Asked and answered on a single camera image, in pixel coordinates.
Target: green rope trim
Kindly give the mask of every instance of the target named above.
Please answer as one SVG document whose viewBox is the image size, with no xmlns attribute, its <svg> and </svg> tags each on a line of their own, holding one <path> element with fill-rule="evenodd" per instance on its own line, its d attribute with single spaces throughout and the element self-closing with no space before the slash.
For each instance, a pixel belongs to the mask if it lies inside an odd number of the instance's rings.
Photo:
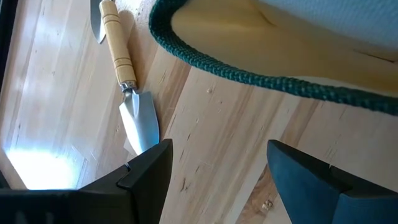
<svg viewBox="0 0 398 224">
<path fill-rule="evenodd" d="M 244 84 L 398 115 L 398 98 L 344 87 L 319 85 L 296 78 L 258 75 L 232 67 L 197 51 L 181 40 L 171 26 L 173 14 L 186 2 L 187 0 L 157 0 L 150 13 L 149 29 L 163 48 L 190 65 Z"/>
</svg>

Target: trowel handle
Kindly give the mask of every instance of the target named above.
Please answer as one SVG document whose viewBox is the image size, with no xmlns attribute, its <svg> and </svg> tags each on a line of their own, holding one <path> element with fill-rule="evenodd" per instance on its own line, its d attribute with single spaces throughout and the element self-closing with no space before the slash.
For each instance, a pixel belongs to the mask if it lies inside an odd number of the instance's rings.
<svg viewBox="0 0 398 224">
<path fill-rule="evenodd" d="M 129 51 L 123 37 L 118 9 L 112 1 L 101 1 L 99 4 L 101 18 L 105 27 L 106 38 L 111 51 L 118 83 L 124 89 L 126 85 L 136 89 L 137 78 L 134 74 Z"/>
</svg>

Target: wooden floor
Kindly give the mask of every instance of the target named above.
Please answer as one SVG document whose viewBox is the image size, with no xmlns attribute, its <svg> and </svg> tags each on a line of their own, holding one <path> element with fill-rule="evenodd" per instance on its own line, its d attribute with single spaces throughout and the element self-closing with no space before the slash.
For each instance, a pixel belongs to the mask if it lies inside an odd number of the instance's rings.
<svg viewBox="0 0 398 224">
<path fill-rule="evenodd" d="M 89 1 L 19 2 L 1 93 L 0 168 L 17 189 L 84 186 L 134 157 L 108 45 L 95 41 Z M 154 0 L 116 2 L 139 85 L 154 96 L 162 136 L 174 140 L 161 223 L 290 223 L 267 168 L 268 139 L 398 191 L 397 117 L 191 68 L 152 39 Z"/>
</svg>

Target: black plastic piece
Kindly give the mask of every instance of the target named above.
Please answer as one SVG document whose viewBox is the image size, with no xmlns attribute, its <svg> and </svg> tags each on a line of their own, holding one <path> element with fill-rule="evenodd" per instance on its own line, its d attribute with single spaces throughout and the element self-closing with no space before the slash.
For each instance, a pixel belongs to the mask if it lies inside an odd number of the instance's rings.
<svg viewBox="0 0 398 224">
<path fill-rule="evenodd" d="M 4 178 L 2 172 L 0 171 L 0 189 L 9 189 L 10 185 L 8 184 L 6 178 Z"/>
<path fill-rule="evenodd" d="M 80 190 L 0 190 L 0 223 L 159 223 L 172 171 L 165 139 Z"/>
<path fill-rule="evenodd" d="M 398 223 L 398 194 L 276 140 L 268 164 L 294 224 Z"/>
<path fill-rule="evenodd" d="M 0 0 L 0 86 L 4 79 L 17 5 L 18 0 Z"/>
</svg>

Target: trowel blade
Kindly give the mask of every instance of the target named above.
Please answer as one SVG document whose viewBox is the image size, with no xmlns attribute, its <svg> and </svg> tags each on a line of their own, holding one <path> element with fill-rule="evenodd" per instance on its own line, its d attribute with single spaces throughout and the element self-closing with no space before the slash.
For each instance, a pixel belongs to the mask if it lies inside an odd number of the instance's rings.
<svg viewBox="0 0 398 224">
<path fill-rule="evenodd" d="M 100 2 L 102 0 L 91 0 L 90 2 L 90 19 L 91 19 L 91 28 L 93 29 L 93 33 L 95 39 L 98 43 L 102 43 L 105 38 L 105 27 L 102 23 L 101 12 L 100 12 Z"/>
<path fill-rule="evenodd" d="M 119 109 L 127 138 L 137 155 L 159 143 L 159 123 L 150 92 L 126 93 Z"/>
</svg>

